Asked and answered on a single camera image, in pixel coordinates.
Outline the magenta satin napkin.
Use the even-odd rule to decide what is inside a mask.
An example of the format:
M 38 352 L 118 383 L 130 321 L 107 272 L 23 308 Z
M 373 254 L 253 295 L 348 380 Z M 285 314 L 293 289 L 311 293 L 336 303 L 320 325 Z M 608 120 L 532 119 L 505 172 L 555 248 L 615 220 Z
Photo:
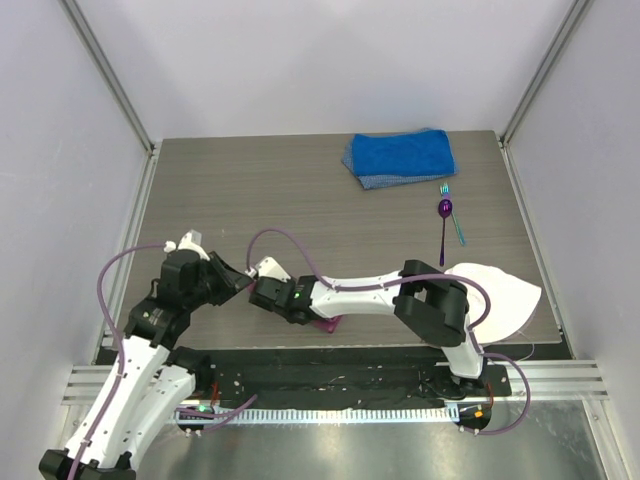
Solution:
M 312 324 L 333 333 L 342 317 L 321 317 L 311 309 L 311 293 L 316 283 L 313 275 L 285 281 L 260 277 L 249 287 L 249 303 L 277 314 L 290 324 Z

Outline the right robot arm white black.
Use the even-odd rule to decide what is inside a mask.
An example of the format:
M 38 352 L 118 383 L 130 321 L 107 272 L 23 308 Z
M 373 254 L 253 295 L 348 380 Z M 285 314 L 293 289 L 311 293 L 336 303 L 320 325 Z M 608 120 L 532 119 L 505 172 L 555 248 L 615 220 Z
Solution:
M 473 333 L 468 293 L 474 281 L 445 274 L 418 260 L 373 277 L 295 278 L 272 257 L 248 269 L 249 302 L 297 325 L 322 325 L 331 332 L 348 315 L 399 319 L 427 345 L 443 351 L 457 391 L 472 395 L 488 381 L 483 350 Z

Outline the iridescent purple spoon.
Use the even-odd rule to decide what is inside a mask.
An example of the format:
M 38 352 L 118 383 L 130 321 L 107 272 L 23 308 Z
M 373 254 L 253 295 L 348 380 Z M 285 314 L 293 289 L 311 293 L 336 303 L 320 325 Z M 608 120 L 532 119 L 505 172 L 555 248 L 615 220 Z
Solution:
M 438 214 L 441 218 L 441 239 L 440 239 L 440 252 L 439 252 L 439 266 L 445 265 L 445 241 L 446 241 L 446 222 L 447 219 L 453 213 L 453 202 L 449 198 L 442 198 L 437 208 Z

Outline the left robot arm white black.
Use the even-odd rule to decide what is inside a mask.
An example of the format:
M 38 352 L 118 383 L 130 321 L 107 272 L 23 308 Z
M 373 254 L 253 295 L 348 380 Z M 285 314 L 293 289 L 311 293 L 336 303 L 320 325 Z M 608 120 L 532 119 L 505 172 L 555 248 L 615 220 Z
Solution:
M 180 347 L 191 315 L 220 306 L 252 282 L 250 276 L 206 252 L 195 230 L 164 245 L 166 258 L 150 293 L 115 333 L 118 353 L 96 400 L 61 450 L 40 463 L 46 479 L 133 479 L 162 425 L 188 397 L 205 397 L 213 385 L 210 357 Z

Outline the iridescent fork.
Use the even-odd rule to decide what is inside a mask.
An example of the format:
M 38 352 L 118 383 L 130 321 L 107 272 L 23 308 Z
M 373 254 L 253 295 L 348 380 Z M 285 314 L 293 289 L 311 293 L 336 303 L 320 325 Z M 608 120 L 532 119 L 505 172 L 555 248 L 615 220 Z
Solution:
M 446 200 L 449 204 L 448 206 L 448 216 L 452 219 L 453 223 L 454 223 L 454 227 L 456 230 L 456 234 L 459 240 L 459 243 L 462 246 L 466 245 L 466 239 L 463 233 L 463 230 L 460 226 L 460 223 L 456 217 L 456 214 L 454 213 L 453 210 L 453 200 L 451 198 L 451 192 L 450 192 L 450 188 L 447 182 L 444 182 L 440 185 L 440 195 L 442 200 Z

